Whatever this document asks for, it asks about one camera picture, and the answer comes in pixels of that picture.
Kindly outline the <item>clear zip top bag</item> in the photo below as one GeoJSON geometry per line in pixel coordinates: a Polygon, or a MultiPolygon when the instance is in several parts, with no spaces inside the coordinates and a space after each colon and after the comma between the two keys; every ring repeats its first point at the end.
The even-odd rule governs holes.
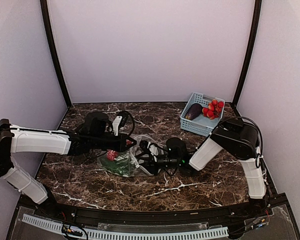
{"type": "Polygon", "coordinates": [[[141,141],[145,141],[148,148],[155,140],[147,134],[136,135],[134,137],[136,145],[124,152],[116,152],[108,150],[104,155],[97,158],[97,165],[121,177],[152,177],[158,170],[152,166],[146,166],[146,160],[137,159],[137,155],[141,154],[141,141]]]}

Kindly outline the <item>purple fake eggplant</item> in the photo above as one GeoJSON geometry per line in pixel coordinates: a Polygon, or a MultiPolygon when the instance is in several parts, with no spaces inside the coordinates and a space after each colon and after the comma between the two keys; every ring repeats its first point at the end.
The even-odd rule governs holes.
{"type": "Polygon", "coordinates": [[[190,106],[184,118],[192,121],[202,113],[202,110],[203,107],[199,103],[194,103],[190,106]]]}

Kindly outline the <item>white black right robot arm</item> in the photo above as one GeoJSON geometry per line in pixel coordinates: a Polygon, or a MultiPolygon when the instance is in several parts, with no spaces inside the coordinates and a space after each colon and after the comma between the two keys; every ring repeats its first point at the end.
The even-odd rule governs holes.
{"type": "Polygon", "coordinates": [[[134,157],[151,176],[160,170],[174,169],[188,175],[203,170],[222,150],[236,158],[242,165],[252,201],[245,205],[245,213],[256,217],[265,208],[262,200],[267,192],[263,162],[263,137],[259,126],[247,117],[222,119],[208,134],[202,144],[189,152],[180,138],[172,137],[166,147],[141,140],[140,153],[134,157]]]}

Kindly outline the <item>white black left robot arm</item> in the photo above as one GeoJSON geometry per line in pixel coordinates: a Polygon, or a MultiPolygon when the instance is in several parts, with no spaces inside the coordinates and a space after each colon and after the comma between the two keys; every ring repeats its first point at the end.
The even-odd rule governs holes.
{"type": "Polygon", "coordinates": [[[125,152],[136,145],[132,133],[121,133],[132,115],[117,114],[114,121],[106,113],[89,113],[75,131],[25,128],[0,120],[0,178],[28,196],[50,218],[57,218],[60,206],[48,187],[36,181],[12,158],[14,153],[53,153],[66,156],[87,154],[90,150],[125,152]]]}

